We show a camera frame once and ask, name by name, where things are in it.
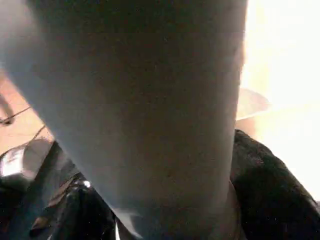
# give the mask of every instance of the cable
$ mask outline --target cable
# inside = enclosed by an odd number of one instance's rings
[[[35,140],[36,137],[38,137],[39,134],[41,133],[41,131],[42,131],[43,129],[45,129],[45,128],[46,128],[46,125],[43,125],[43,126],[35,133],[35,135],[33,136],[33,138],[32,138],[29,142]]]
[[[16,114],[13,114],[12,116],[7,117],[6,119],[3,119],[3,120],[0,119],[0,124],[2,124],[2,125],[9,125],[9,124],[11,124],[11,123],[12,123],[12,122],[11,122],[11,119],[13,119],[14,117],[16,117],[16,116],[24,113],[25,111],[29,110],[30,108],[31,108],[31,107],[29,106],[29,107],[27,107],[26,109],[23,109],[23,110],[17,112]]]

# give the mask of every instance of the floor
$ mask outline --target floor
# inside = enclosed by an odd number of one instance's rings
[[[11,124],[0,124],[0,155],[13,147],[27,143],[35,136],[36,139],[53,140],[47,128],[41,130],[44,123],[19,94],[17,88],[1,73],[0,103],[0,119],[9,118],[11,121]]]

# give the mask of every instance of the wire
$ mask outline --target wire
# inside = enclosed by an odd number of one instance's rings
[[[29,106],[29,107],[27,107],[26,109],[23,109],[23,110],[17,112],[16,114],[13,114],[12,116],[7,117],[6,119],[3,119],[3,120],[0,119],[0,124],[3,124],[3,125],[9,125],[9,124],[11,124],[11,121],[10,121],[11,119],[13,119],[14,117],[16,117],[16,116],[24,113],[25,111],[29,110],[30,108],[31,108],[31,107]]]
[[[45,128],[46,128],[46,125],[43,125],[43,126],[35,133],[35,135],[33,136],[33,138],[32,138],[29,142],[35,140],[35,139],[39,136],[39,134],[41,133],[41,131],[42,131],[43,129],[45,129]]]

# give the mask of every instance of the black fabric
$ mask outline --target black fabric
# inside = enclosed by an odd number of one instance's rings
[[[240,130],[230,179],[248,240],[320,239],[317,203],[279,158]]]

